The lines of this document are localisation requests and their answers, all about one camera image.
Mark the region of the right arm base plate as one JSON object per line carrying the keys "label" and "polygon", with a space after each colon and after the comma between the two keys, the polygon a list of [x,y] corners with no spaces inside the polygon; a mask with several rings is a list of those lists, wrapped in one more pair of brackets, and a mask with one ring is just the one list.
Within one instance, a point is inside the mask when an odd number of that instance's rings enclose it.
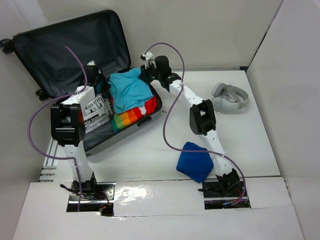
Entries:
{"label": "right arm base plate", "polygon": [[238,185],[228,192],[222,192],[219,189],[218,183],[218,181],[203,182],[202,187],[198,189],[198,191],[203,194],[204,208],[206,210],[239,209],[251,207],[247,192],[244,194],[244,197],[239,203],[232,205],[232,203],[236,202],[242,195],[244,190],[243,181],[240,181]]}

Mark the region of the dark blue towel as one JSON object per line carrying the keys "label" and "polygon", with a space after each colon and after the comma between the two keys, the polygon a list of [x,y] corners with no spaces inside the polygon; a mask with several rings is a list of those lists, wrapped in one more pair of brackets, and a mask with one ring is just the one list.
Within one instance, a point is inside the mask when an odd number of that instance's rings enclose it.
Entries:
{"label": "dark blue towel", "polygon": [[[207,151],[193,142],[186,142],[182,148],[187,151]],[[176,170],[194,180],[202,183],[214,168],[213,161],[208,152],[187,152],[180,153]]]}

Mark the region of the newspaper print cloth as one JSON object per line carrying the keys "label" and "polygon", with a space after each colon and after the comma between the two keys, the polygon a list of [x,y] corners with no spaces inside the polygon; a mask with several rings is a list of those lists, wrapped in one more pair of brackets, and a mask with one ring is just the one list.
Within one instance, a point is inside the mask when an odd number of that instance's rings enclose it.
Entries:
{"label": "newspaper print cloth", "polygon": [[97,94],[82,112],[86,134],[107,124],[114,115],[111,101],[104,98],[101,93]]}

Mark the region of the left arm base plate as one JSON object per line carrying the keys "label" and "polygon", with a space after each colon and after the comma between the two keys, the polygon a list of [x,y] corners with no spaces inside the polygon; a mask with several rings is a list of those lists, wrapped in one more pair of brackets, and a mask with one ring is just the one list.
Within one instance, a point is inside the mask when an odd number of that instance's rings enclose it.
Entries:
{"label": "left arm base plate", "polygon": [[[66,211],[78,212],[79,191],[74,190],[73,185],[67,187],[69,192]],[[96,185],[95,193],[83,193],[79,204],[80,212],[96,212],[101,216],[112,217],[114,215],[115,183],[102,183]]]}

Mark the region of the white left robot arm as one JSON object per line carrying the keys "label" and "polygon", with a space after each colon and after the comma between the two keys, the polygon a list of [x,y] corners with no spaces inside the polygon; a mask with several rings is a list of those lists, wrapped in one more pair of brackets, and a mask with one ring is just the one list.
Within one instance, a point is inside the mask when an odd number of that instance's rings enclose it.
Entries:
{"label": "white left robot arm", "polygon": [[73,192],[86,199],[97,197],[99,187],[89,166],[84,148],[86,135],[84,112],[95,97],[95,86],[104,80],[102,71],[92,60],[84,67],[88,86],[79,86],[77,94],[50,107],[51,135],[62,147],[73,174]]}

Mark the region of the rainbow cartoon white shirt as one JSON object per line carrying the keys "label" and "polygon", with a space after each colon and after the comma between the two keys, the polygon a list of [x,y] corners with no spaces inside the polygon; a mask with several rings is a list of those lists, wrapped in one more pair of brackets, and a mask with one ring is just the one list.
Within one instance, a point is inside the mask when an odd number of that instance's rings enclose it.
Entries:
{"label": "rainbow cartoon white shirt", "polygon": [[157,99],[153,96],[147,100],[143,106],[134,107],[125,112],[115,114],[113,116],[111,125],[115,133],[125,129],[126,127],[136,123],[142,118],[152,114],[157,107]]}

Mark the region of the light blue shirt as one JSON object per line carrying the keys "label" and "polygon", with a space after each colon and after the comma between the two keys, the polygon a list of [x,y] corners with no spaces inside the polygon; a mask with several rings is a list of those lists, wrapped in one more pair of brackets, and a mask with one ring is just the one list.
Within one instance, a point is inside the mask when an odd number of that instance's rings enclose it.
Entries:
{"label": "light blue shirt", "polygon": [[140,68],[133,68],[127,72],[110,75],[109,91],[116,114],[142,107],[154,96],[148,84],[139,79],[140,74]]}

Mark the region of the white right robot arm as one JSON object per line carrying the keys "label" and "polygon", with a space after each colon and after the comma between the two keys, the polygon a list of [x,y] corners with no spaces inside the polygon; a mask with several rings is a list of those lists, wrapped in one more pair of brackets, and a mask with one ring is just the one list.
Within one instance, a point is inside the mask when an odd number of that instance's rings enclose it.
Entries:
{"label": "white right robot arm", "polygon": [[165,55],[154,57],[151,52],[142,53],[144,64],[140,67],[139,79],[146,83],[154,80],[169,93],[177,96],[189,107],[189,126],[198,135],[211,154],[218,190],[223,196],[230,196],[240,183],[235,165],[227,158],[218,138],[216,116],[211,100],[204,100],[187,87],[182,77],[172,72]]}

